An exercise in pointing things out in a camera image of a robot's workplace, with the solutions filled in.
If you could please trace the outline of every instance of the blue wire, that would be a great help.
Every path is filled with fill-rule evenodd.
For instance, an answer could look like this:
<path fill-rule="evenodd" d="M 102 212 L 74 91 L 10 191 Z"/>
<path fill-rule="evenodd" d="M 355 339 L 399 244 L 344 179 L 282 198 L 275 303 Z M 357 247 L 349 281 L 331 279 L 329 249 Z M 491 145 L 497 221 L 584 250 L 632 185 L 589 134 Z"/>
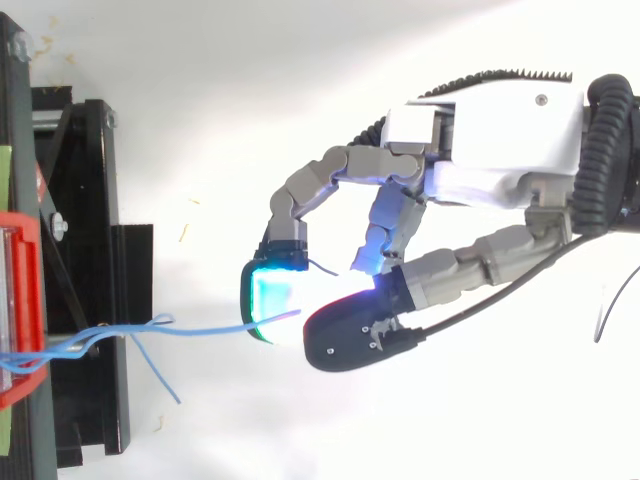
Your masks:
<path fill-rule="evenodd" d="M 169 385 L 169 382 L 167 382 L 165 378 L 162 376 L 162 374 L 160 373 L 156 365 L 153 363 L 153 360 L 151 360 L 151 357 L 149 357 L 147 350 L 144 348 L 140 340 L 138 340 L 138 337 L 136 337 L 135 335 L 131 335 L 131 339 L 135 342 L 135 344 L 140 349 L 140 353 L 149 364 L 149 367 L 151 367 L 151 370 L 153 370 L 153 373 L 156 374 L 156 377 L 158 377 L 158 380 L 160 380 L 160 383 L 164 385 L 164 388 L 167 389 L 167 391 L 171 394 L 171 396 L 176 401 L 176 403 L 180 405 L 182 403 L 182 401 L 180 400 L 180 397 L 178 397 L 178 394 L 173 390 L 173 388 L 171 388 L 171 385 Z"/>
<path fill-rule="evenodd" d="M 122 335 L 130 335 L 136 346 L 140 349 L 140 353 L 147 361 L 153 373 L 158 377 L 158 380 L 164 385 L 167 391 L 173 396 L 178 404 L 180 404 L 180 398 L 173 391 L 173 389 L 169 386 L 168 382 L 164 379 L 162 374 L 158 371 L 157 367 L 154 365 L 151 357 L 145 350 L 142 343 L 135 336 L 136 333 L 163 333 L 166 335 L 174 335 L 174 336 L 186 336 L 186 337 L 194 337 L 194 336 L 206 336 L 206 335 L 226 335 L 230 333 L 238 333 L 245 332 L 248 330 L 252 330 L 254 328 L 261 327 L 263 325 L 275 322 L 277 320 L 282 320 L 285 318 L 289 318 L 295 315 L 299 315 L 300 310 L 294 310 L 291 312 L 287 312 L 281 315 L 277 315 L 275 317 L 267 318 L 260 322 L 249 323 L 245 325 L 236 325 L 232 327 L 221 327 L 221 328 L 208 328 L 208 329 L 198 329 L 198 330 L 178 330 L 173 328 L 167 328 L 161 325 L 167 325 L 175 322 L 175 318 L 171 314 L 163 313 L 154 317 L 151 321 L 149 321 L 146 325 L 109 325 L 103 327 L 91 327 L 87 328 L 70 339 L 59 343 L 54 347 L 50 347 L 41 352 L 15 352 L 15 353 L 0 353 L 0 358 L 4 360 L 0 360 L 0 368 L 8 370 L 12 373 L 19 375 L 28 375 L 38 371 L 44 365 L 46 365 L 49 361 L 53 359 L 78 359 L 84 356 L 89 349 L 100 340 L 105 338 L 114 337 L 114 336 L 122 336 Z M 160 321 L 163 318 L 168 318 L 167 321 Z M 68 352 L 66 351 L 69 347 L 75 345 L 76 343 L 87 340 L 83 347 L 77 352 Z"/>

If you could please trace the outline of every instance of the coiled cable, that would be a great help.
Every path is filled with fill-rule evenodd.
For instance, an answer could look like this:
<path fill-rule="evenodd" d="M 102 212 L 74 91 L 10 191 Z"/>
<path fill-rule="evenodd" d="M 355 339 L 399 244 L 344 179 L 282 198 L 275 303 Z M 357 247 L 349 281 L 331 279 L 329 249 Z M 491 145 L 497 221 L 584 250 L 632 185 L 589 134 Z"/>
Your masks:
<path fill-rule="evenodd" d="M 621 75 L 595 80 L 587 92 L 594 111 L 574 181 L 571 220 L 574 233 L 598 237 L 609 231 L 619 212 L 623 192 L 610 185 L 620 161 L 616 154 L 629 125 L 633 91 Z"/>

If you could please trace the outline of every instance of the black cable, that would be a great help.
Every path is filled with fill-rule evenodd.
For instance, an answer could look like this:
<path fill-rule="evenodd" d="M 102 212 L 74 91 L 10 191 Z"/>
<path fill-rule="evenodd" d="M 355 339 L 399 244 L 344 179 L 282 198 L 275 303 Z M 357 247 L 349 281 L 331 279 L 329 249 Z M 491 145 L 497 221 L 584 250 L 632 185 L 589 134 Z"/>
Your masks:
<path fill-rule="evenodd" d="M 621 75 L 598 78 L 589 86 L 587 97 L 595 113 L 580 154 L 571 220 L 575 233 L 598 237 L 609 231 L 620 212 L 623 191 L 612 184 L 621 161 L 619 140 L 628 128 L 634 97 Z"/>
<path fill-rule="evenodd" d="M 510 285 L 506 286 L 499 292 L 491 295 L 488 298 L 485 298 L 484 300 L 476 303 L 472 307 L 469 307 L 466 310 L 463 310 L 462 312 L 447 318 L 446 320 L 436 323 L 435 325 L 431 325 L 430 327 L 427 327 L 427 328 L 415 329 L 414 331 L 418 335 L 419 341 L 425 340 L 427 337 L 430 337 L 431 335 L 434 335 L 443 330 L 446 330 L 449 327 L 453 327 L 454 325 L 462 322 L 463 320 L 466 320 L 469 317 L 472 317 L 473 315 L 476 315 L 477 313 L 480 313 L 481 311 L 498 303 L 500 300 L 503 300 L 504 298 L 508 297 L 513 292 L 518 290 L 520 287 L 525 285 L 527 282 L 532 280 L 539 273 L 541 273 L 542 271 L 552 266 L 557 260 L 564 257 L 567 253 L 575 250 L 581 245 L 584 245 L 589 240 L 591 240 L 590 237 L 582 236 L 576 240 L 573 240 L 572 242 L 567 243 L 566 245 L 562 246 L 560 249 L 556 250 L 554 253 L 550 254 L 547 258 L 542 260 L 540 263 L 538 263 L 535 267 L 533 267 L 527 273 L 523 274 L 522 276 L 520 276 L 519 278 L 511 282 Z"/>
<path fill-rule="evenodd" d="M 629 282 L 631 280 L 633 280 L 633 277 L 635 277 L 638 272 L 640 272 L 640 267 L 636 268 L 631 273 L 631 275 L 629 275 L 627 277 L 627 279 L 624 281 L 624 283 L 622 284 L 622 286 L 618 290 L 618 293 L 616 293 L 616 296 L 613 297 L 613 300 L 611 301 L 611 304 L 609 305 L 609 308 L 607 309 L 607 313 L 605 314 L 604 319 L 602 320 L 602 323 L 600 323 L 600 320 L 598 320 L 598 324 L 596 325 L 596 334 L 593 337 L 593 341 L 595 343 L 598 343 L 600 341 L 600 339 L 602 338 L 602 333 L 604 332 L 604 327 L 607 325 L 607 320 L 609 319 L 609 315 L 611 314 L 611 310 L 613 310 L 614 305 L 618 301 L 618 297 L 620 297 L 620 295 L 622 294 L 624 289 L 627 288 L 627 285 L 629 285 Z"/>

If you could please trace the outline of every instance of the robotic hand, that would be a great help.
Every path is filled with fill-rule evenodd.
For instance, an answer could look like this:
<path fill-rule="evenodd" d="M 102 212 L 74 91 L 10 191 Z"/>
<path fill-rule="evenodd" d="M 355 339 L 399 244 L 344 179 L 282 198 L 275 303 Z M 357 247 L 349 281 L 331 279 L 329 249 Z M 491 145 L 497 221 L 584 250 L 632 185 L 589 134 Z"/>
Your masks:
<path fill-rule="evenodd" d="M 308 269 L 301 218 L 340 182 L 379 185 L 366 242 L 351 267 L 373 276 L 375 288 L 330 303 L 306 321 L 307 359 L 325 371 L 359 368 L 412 349 L 506 297 L 586 241 L 612 228 L 636 230 L 636 99 L 619 75 L 593 82 L 587 98 L 589 107 L 570 75 L 483 72 L 393 108 L 348 146 L 329 149 L 271 198 L 273 216 L 242 274 L 243 321 L 266 317 L 256 305 L 265 301 L 264 292 L 256 300 L 257 277 Z M 428 201 L 523 208 L 525 221 L 470 247 L 404 263 Z M 581 236 L 572 241 L 574 234 Z M 426 329 L 403 328 L 397 319 L 452 302 L 463 291 L 508 282 Z M 267 300 L 278 303 L 277 295 L 267 294 Z"/>

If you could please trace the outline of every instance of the cable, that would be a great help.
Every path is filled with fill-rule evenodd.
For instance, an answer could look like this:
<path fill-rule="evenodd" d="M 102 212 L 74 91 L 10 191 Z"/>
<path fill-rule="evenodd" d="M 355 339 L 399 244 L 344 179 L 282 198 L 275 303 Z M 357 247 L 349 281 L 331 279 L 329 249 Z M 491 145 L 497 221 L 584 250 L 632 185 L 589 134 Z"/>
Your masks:
<path fill-rule="evenodd" d="M 631 275 L 629 275 L 627 277 L 627 279 L 624 281 L 624 283 L 622 284 L 622 286 L 620 287 L 620 289 L 616 293 L 616 296 L 613 297 L 613 300 L 611 301 L 611 304 L 609 305 L 609 308 L 607 309 L 607 313 L 604 315 L 604 319 L 602 320 L 602 323 L 600 323 L 600 319 L 598 319 L 598 323 L 596 324 L 596 334 L 593 337 L 593 341 L 595 343 L 600 342 L 600 339 L 602 338 L 602 333 L 604 332 L 604 327 L 607 325 L 607 320 L 609 320 L 609 315 L 611 314 L 611 310 L 613 310 L 613 307 L 616 304 L 616 302 L 618 301 L 618 298 L 620 297 L 620 295 L 622 294 L 624 289 L 627 288 L 627 285 L 629 285 L 629 282 L 631 282 L 631 280 L 633 280 L 633 277 L 635 277 L 638 272 L 640 272 L 640 267 L 636 268 L 631 273 Z"/>
<path fill-rule="evenodd" d="M 552 266 L 557 260 L 564 257 L 567 253 L 575 250 L 581 245 L 584 245 L 589 240 L 591 240 L 590 237 L 582 236 L 576 240 L 573 240 L 572 242 L 567 243 L 566 245 L 562 246 L 560 249 L 556 250 L 554 253 L 550 254 L 547 258 L 542 260 L 531 270 L 529 270 L 528 272 L 526 272 L 525 274 L 523 274 L 522 276 L 520 276 L 519 278 L 511 282 L 511 284 L 507 285 L 505 288 L 503 288 L 499 292 L 491 295 L 488 298 L 485 298 L 484 300 L 476 303 L 472 307 L 469 307 L 466 310 L 463 310 L 462 312 L 447 318 L 446 320 L 443 320 L 439 323 L 431 325 L 430 327 L 427 327 L 427 328 L 415 329 L 414 331 L 418 335 L 419 341 L 423 341 L 427 337 L 430 337 L 431 335 L 434 335 L 443 330 L 446 330 L 449 327 L 453 327 L 454 325 L 462 322 L 463 320 L 466 320 L 469 317 L 472 317 L 473 315 L 476 315 L 481 311 L 491 307 L 492 305 L 495 305 L 500 300 L 503 300 L 504 298 L 508 297 L 513 292 L 518 290 L 520 287 L 525 285 L 527 282 L 532 280 L 539 273 L 541 273 L 545 269 Z"/>
<path fill-rule="evenodd" d="M 131 335 L 131 340 L 133 340 L 134 343 L 138 346 L 140 353 L 149 364 L 149 367 L 151 367 L 151 370 L 153 370 L 153 373 L 156 374 L 156 377 L 158 377 L 158 380 L 160 380 L 160 383 L 162 383 L 164 388 L 167 389 L 167 391 L 169 392 L 169 394 L 171 394 L 171 396 L 176 401 L 176 403 L 180 405 L 182 403 L 182 401 L 180 400 L 180 397 L 178 397 L 178 394 L 173 390 L 173 388 L 171 388 L 171 385 L 169 385 L 169 382 L 167 382 L 165 378 L 162 376 L 162 374 L 160 373 L 156 365 L 153 363 L 153 360 L 151 360 L 151 357 L 147 353 L 147 350 L 144 348 L 140 340 L 138 340 L 138 337 L 136 337 L 135 335 Z"/>
<path fill-rule="evenodd" d="M 316 262 L 315 260 L 311 260 L 309 259 L 309 263 L 311 265 L 313 265 L 314 267 L 322 270 L 324 273 L 328 273 L 329 275 L 333 275 L 334 277 L 339 277 L 340 275 L 338 275 L 336 272 L 332 272 L 331 270 L 329 270 L 328 268 L 324 268 L 322 265 L 320 265 L 318 262 Z"/>
<path fill-rule="evenodd" d="M 621 75 L 595 80 L 587 92 L 593 120 L 580 154 L 573 186 L 573 231 L 591 237 L 604 235 L 620 212 L 624 185 L 615 184 L 616 172 L 626 165 L 618 154 L 620 138 L 628 129 L 634 98 Z"/>
<path fill-rule="evenodd" d="M 154 319 L 151 320 L 146 325 L 109 325 L 104 327 L 91 327 L 86 330 L 83 330 L 82 332 L 79 332 L 77 335 L 74 335 L 71 339 L 65 342 L 62 342 L 61 344 L 56 345 L 55 347 L 44 350 L 42 352 L 0 353 L 0 358 L 3 359 L 3 360 L 0 360 L 0 368 L 3 368 L 5 370 L 8 370 L 16 374 L 23 374 L 23 375 L 30 374 L 40 369 L 43 365 L 45 365 L 52 359 L 81 358 L 83 355 L 85 355 L 89 351 L 89 348 L 91 348 L 93 344 L 95 344 L 96 342 L 99 342 L 102 339 L 109 338 L 109 337 L 121 336 L 121 335 L 134 335 L 136 333 L 163 333 L 166 335 L 183 336 L 183 337 L 226 335 L 230 333 L 238 333 L 238 332 L 245 332 L 248 330 L 252 330 L 254 328 L 258 328 L 263 325 L 266 325 L 268 323 L 272 323 L 278 320 L 283 320 L 285 318 L 293 317 L 299 314 L 300 314 L 300 310 L 293 310 L 291 312 L 286 312 L 281 315 L 267 318 L 265 320 L 261 320 L 255 323 L 249 323 L 245 325 L 235 325 L 232 327 L 220 327 L 220 328 L 209 328 L 209 329 L 198 329 L 198 330 L 178 330 L 178 329 L 158 326 L 158 324 L 160 323 L 159 320 L 161 318 L 169 317 L 170 319 L 173 319 L 171 315 L 162 314 L 154 317 Z M 63 350 L 63 348 L 69 348 L 70 346 L 87 338 L 89 338 L 89 340 L 84 344 L 84 346 L 80 351 L 67 352 Z M 35 365 L 30 365 L 28 367 L 20 366 L 20 365 L 24 365 L 25 363 L 29 364 L 36 359 L 37 359 L 37 362 Z"/>

